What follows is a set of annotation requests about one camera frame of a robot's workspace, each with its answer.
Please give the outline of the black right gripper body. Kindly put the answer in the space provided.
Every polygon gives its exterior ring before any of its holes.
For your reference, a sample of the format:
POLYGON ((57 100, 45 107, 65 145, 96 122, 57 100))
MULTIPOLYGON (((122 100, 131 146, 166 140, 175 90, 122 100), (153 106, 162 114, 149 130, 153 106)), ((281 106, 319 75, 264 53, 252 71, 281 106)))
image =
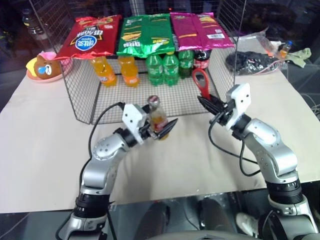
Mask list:
POLYGON ((231 114, 233 113, 233 109, 236 106, 235 101, 223 102, 223 101, 214 101, 213 102, 213 115, 215 123, 220 125, 226 125, 231 114))

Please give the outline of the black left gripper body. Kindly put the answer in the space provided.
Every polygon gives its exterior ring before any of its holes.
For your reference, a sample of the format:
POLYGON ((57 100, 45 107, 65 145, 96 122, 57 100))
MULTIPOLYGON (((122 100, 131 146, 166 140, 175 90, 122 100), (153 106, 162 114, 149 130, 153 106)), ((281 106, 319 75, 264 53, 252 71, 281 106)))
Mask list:
POLYGON ((151 124, 148 121, 139 128, 139 135, 143 140, 148 138, 152 138, 153 140, 159 139, 159 135, 152 129, 151 124))

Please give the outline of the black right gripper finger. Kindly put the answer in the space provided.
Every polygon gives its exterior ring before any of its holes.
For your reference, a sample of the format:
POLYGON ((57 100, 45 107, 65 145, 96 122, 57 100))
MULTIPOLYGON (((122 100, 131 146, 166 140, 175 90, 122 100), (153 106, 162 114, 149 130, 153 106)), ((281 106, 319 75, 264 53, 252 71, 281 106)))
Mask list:
POLYGON ((209 100, 209 105, 212 108, 226 108, 228 107, 228 104, 226 102, 223 102, 220 98, 210 94, 210 100, 209 100))
POLYGON ((209 113, 218 115, 221 112, 221 101, 217 97, 210 95, 207 99, 203 96, 197 96, 197 99, 209 113))

